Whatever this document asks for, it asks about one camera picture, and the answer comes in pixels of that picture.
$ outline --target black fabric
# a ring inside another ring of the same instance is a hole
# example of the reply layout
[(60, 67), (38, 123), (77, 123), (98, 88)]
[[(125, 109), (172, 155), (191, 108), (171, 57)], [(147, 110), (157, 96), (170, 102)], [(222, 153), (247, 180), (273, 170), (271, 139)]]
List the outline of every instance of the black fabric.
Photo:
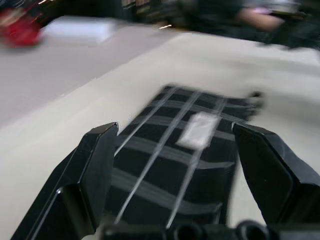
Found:
[(197, 10), (187, 17), (188, 23), (197, 32), (233, 35), (231, 23), (242, 8), (242, 0), (198, 0)]
[(320, 17), (311, 15), (305, 19), (288, 18), (272, 32), (265, 33), (261, 42), (265, 45), (278, 44), (288, 50), (297, 48), (320, 49)]
[[(176, 142), (190, 117), (198, 112), (217, 114), (222, 120), (210, 146), (198, 152), (196, 168), (174, 222), (226, 223), (238, 158), (231, 125), (246, 121), (255, 108), (246, 99), (171, 85), (166, 86), (117, 137), (112, 187), (106, 201), (109, 213), (119, 214), (158, 149), (158, 155), (124, 209), (121, 220), (130, 224), (167, 224), (186, 173), (191, 169), (191, 159), (197, 154)], [(168, 138), (159, 148), (166, 135)]]

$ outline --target white table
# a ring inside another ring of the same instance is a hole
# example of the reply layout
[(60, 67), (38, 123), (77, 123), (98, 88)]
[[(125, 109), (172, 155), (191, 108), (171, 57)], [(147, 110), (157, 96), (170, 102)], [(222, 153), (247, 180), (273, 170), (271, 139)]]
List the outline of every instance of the white table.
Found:
[[(278, 133), (320, 173), (320, 62), (314, 51), (129, 26), (93, 48), (0, 52), (0, 239), (14, 233), (84, 133), (113, 121), (123, 129), (168, 83), (235, 97), (264, 91), (267, 107), (252, 124)], [(232, 226), (245, 218), (263, 221), (241, 171), (233, 197)]]

